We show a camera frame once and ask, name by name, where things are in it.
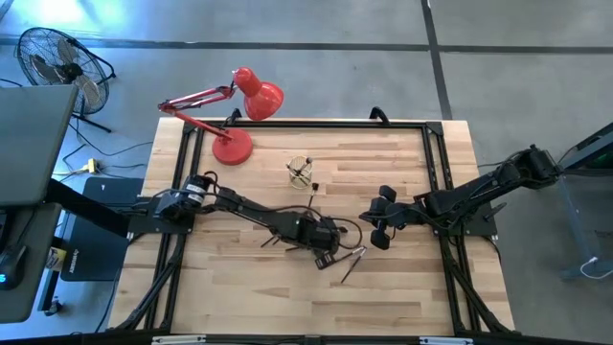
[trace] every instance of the lamp shade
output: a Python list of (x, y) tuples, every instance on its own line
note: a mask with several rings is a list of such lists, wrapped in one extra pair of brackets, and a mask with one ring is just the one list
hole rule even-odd
[(284, 102), (283, 90), (272, 82), (260, 81), (250, 68), (240, 67), (234, 74), (234, 83), (245, 95), (245, 112), (253, 121), (272, 116)]

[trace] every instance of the red desk lamp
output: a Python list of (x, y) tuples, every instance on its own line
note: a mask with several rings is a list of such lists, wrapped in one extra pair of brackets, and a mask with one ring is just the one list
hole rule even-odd
[[(247, 116), (253, 121), (261, 121), (272, 116), (279, 110), (284, 101), (284, 92), (281, 88), (271, 82), (260, 81), (251, 69), (240, 67), (237, 71), (234, 71), (234, 77), (230, 86), (220, 86), (176, 100), (166, 101), (159, 104), (158, 108), (216, 135), (217, 138), (213, 141), (213, 155), (215, 158), (225, 165), (238, 165), (246, 161), (253, 150), (253, 143), (249, 133), (239, 128), (218, 128), (207, 125), (180, 111), (231, 99), (237, 87), (245, 95), (245, 111)], [(204, 98), (215, 93), (221, 95)]]

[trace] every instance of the pen holder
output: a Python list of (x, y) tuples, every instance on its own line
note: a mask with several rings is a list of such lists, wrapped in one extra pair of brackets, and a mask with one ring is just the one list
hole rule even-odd
[(289, 163), (289, 183), (296, 189), (304, 189), (310, 186), (313, 163), (307, 162), (307, 157), (296, 156)]

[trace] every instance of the black metal frame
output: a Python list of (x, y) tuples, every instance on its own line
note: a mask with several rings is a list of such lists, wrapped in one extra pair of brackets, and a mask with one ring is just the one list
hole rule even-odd
[[(426, 169), (428, 170), (429, 183), (431, 190), (439, 189), (439, 182), (436, 175), (436, 167), (434, 163), (434, 154), (432, 150), (432, 145), (430, 139), (434, 135), (437, 140), (437, 147), (439, 150), (439, 155), (441, 158), (441, 165), (443, 168), (443, 183), (444, 187), (447, 189), (453, 188), (453, 181), (451, 177), (451, 170), (449, 167), (449, 161), (446, 152), (446, 146), (443, 135), (443, 124), (441, 122), (391, 122), (387, 119), (385, 114), (379, 110), (374, 109), (372, 117), (375, 119), (379, 119), (380, 121), (265, 121), (265, 122), (243, 122), (243, 121), (211, 121), (207, 122), (209, 125), (214, 126), (228, 126), (228, 127), (246, 127), (246, 128), (271, 128), (271, 127), (289, 127), (289, 128), (381, 128), (381, 129), (418, 129), (421, 132), (422, 140), (423, 140), (423, 148), (426, 160)], [(190, 173), (197, 173), (198, 166), (200, 163), (200, 152), (202, 149), (202, 143), (204, 139), (204, 132), (199, 129), (195, 129), (193, 126), (189, 124), (185, 124), (183, 127), (183, 134), (181, 137), (181, 143), (179, 147), (179, 152), (177, 156), (177, 161), (174, 170), (174, 176), (172, 181), (172, 187), (178, 188), (180, 185), (180, 181), (182, 179), (183, 168), (185, 166), (185, 160), (187, 155), (187, 148), (190, 141), (191, 134), (195, 132), (195, 145), (193, 148), (193, 161), (190, 168)], [(53, 183), (50, 185), (50, 189), (52, 191), (52, 195), (57, 195), (56, 192), (64, 192), (60, 191), (61, 186), (55, 186)], [(68, 193), (70, 199), (69, 203), (72, 203), (73, 206), (80, 207), (83, 203), (87, 206), (87, 210), (85, 213), (88, 216), (92, 216), (90, 214), (92, 209), (98, 209), (100, 207), (105, 208), (103, 205), (92, 205), (96, 203), (93, 200), (89, 200), (84, 196), (81, 196), (83, 199), (74, 196), (76, 192), (70, 190), (71, 193)], [(100, 219), (99, 215), (94, 217), (94, 220)], [(17, 340), (16, 343), (22, 344), (82, 344), (84, 341), (87, 343), (113, 343), (113, 344), (150, 344), (151, 340), (154, 336), (164, 336), (171, 335), (170, 327), (172, 324), (172, 317), (174, 314), (174, 308), (176, 304), (176, 295), (178, 292), (178, 284), (181, 273), (181, 263), (183, 260), (183, 251), (187, 242), (187, 235), (180, 234), (178, 235), (177, 245), (175, 246), (174, 254), (171, 260), (172, 263), (167, 263), (168, 257), (168, 249), (170, 244), (170, 234), (163, 234), (162, 240), (160, 242), (160, 247), (158, 251), (158, 260), (156, 263), (155, 269), (155, 277), (154, 282), (155, 285), (159, 288), (153, 288), (149, 290), (149, 297), (153, 297), (153, 299), (148, 300), (148, 310), (147, 310), (147, 318), (145, 322), (144, 330), (135, 330), (135, 327), (129, 327), (126, 329), (118, 329), (118, 330), (109, 330), (106, 333), (93, 333), (93, 334), (75, 334), (75, 335), (65, 335), (58, 337), (47, 337), (47, 338), (36, 338), (36, 339), (23, 339)], [(487, 310), (486, 305), (483, 303), (477, 292), (472, 288), (472, 284), (470, 282), (470, 273), (468, 269), (468, 261), (467, 254), (465, 251), (464, 244), (464, 234), (456, 237), (457, 240), (457, 250), (458, 250), (458, 263), (456, 264), (453, 260), (446, 260), (445, 258), (449, 258), (451, 256), (451, 251), (449, 247), (449, 237), (439, 236), (439, 243), (441, 247), (442, 257), (443, 257), (443, 273), (445, 277), (445, 284), (447, 287), (447, 297), (449, 301), (449, 308), (451, 314), (451, 322), (453, 326), (454, 334), (452, 337), (447, 337), (443, 339), (443, 342), (437, 342), (437, 337), (423, 337), (423, 336), (352, 336), (352, 335), (342, 335), (342, 336), (311, 336), (304, 334), (297, 335), (258, 335), (258, 334), (206, 334), (206, 335), (195, 335), (197, 337), (197, 341), (201, 342), (216, 342), (216, 343), (250, 343), (250, 344), (281, 344), (282, 342), (289, 343), (297, 343), (302, 345), (325, 345), (325, 344), (333, 344), (333, 343), (369, 343), (369, 344), (450, 344), (452, 341), (456, 341), (457, 343), (462, 344), (562, 344), (562, 345), (586, 345), (588, 343), (573, 341), (573, 340), (560, 340), (560, 339), (550, 339), (550, 338), (541, 338), (541, 337), (533, 337), (533, 336), (525, 336), (520, 333), (512, 333), (508, 332), (504, 328), (504, 326), (499, 323), (493, 323), (494, 327), (492, 330), (494, 333), (484, 333), (480, 330), (480, 319), (479, 315), (484, 317), (484, 321), (486, 321), (485, 316), (493, 316)], [(165, 307), (164, 317), (160, 324), (159, 328), (153, 328), (154, 317), (157, 310), (157, 299), (159, 290), (165, 281), (157, 280), (156, 278), (160, 278), (164, 276), (168, 279), (170, 277), (170, 288), (169, 288), (169, 296), (167, 299), (167, 304)], [(466, 301), (468, 304), (469, 317), (470, 317), (470, 325), (472, 330), (467, 330), (462, 322), (462, 317), (460, 314), (460, 309), (458, 306), (458, 296), (455, 286), (455, 280), (458, 280), (458, 283), (463, 287), (466, 292)]]
[[(421, 133), (422, 141), (423, 141), (423, 149), (425, 153), (426, 159), (426, 169), (428, 170), (428, 177), (430, 183), (430, 189), (432, 191), (439, 189), (438, 178), (436, 175), (436, 167), (434, 163), (434, 154), (432, 150), (432, 146), (430, 143), (430, 139), (432, 135), (435, 136), (437, 140), (437, 147), (439, 150), (439, 156), (441, 158), (441, 164), (443, 168), (443, 181), (444, 187), (446, 189), (453, 188), (453, 182), (451, 178), (451, 170), (449, 167), (449, 161), (446, 152), (446, 145), (444, 142), (443, 135), (443, 124), (441, 122), (391, 122), (385, 113), (378, 107), (374, 107), (371, 111), (370, 115), (371, 120), (378, 119), (379, 121), (274, 121), (269, 120), (265, 122), (251, 122), (251, 121), (208, 121), (208, 125), (213, 126), (226, 126), (226, 127), (242, 127), (242, 128), (381, 128), (381, 129), (417, 129)], [(179, 183), (182, 178), (183, 167), (185, 165), (185, 159), (187, 156), (187, 146), (190, 140), (191, 133), (194, 131), (194, 127), (190, 124), (185, 124), (183, 127), (183, 134), (181, 137), (181, 143), (179, 146), (179, 152), (177, 157), (177, 162), (174, 170), (174, 177), (172, 181), (172, 187), (178, 188)], [(197, 173), (197, 168), (199, 165), (200, 152), (202, 147), (202, 142), (204, 138), (204, 132), (201, 130), (196, 130), (197, 133), (195, 139), (195, 145), (193, 149), (193, 160), (190, 173)], [(185, 235), (179, 237), (180, 243), (177, 245), (185, 245), (186, 237)], [(444, 250), (449, 251), (449, 240), (446, 237), (439, 236), (439, 242), (441, 245), (441, 251)], [(163, 270), (166, 262), (166, 258), (168, 257), (169, 251), (169, 243), (170, 243), (170, 235), (163, 235), (162, 240), (160, 241), (160, 248), (158, 251), (158, 260), (155, 267), (154, 277), (155, 280), (159, 277), (160, 272)], [(470, 271), (468, 268), (468, 258), (465, 250), (464, 238), (463, 236), (457, 237), (457, 250), (458, 250), (458, 260), (460, 264), (461, 271), (464, 273), (466, 280), (471, 283), (470, 279)], [(453, 274), (451, 273), (452, 267), (450, 264), (443, 260), (443, 271), (445, 276), (445, 283), (447, 285), (447, 297), (449, 300), (449, 307), (451, 311), (451, 321), (453, 324), (454, 333), (457, 334), (459, 332), (465, 331), (464, 324), (462, 323), (462, 317), (460, 315), (460, 308), (458, 305), (458, 296), (455, 286), (455, 281)], [(172, 278), (170, 280), (170, 288), (168, 295), (168, 303), (166, 305), (165, 313), (163, 321), (160, 325), (161, 328), (170, 330), (172, 315), (174, 313), (174, 306), (176, 300), (176, 293), (178, 288), (178, 280), (180, 275), (180, 265), (177, 270), (172, 274)], [(472, 306), (472, 303), (466, 298), (469, 309), (470, 316), (470, 325), (473, 331), (480, 331), (481, 325), (479, 322), (479, 316), (477, 314), (476, 309)], [(145, 329), (153, 329), (153, 320), (157, 311), (157, 302), (151, 305), (148, 310), (148, 315), (146, 318)], [(378, 340), (385, 340), (386, 336), (376, 337)], [(270, 336), (264, 336), (260, 340), (263, 339), (271, 339)]]

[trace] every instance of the lamp base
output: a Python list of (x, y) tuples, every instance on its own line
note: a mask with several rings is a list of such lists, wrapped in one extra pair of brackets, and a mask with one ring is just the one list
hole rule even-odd
[(225, 165), (238, 165), (246, 161), (253, 150), (249, 133), (238, 128), (227, 128), (226, 132), (233, 139), (217, 137), (213, 141), (213, 156)]

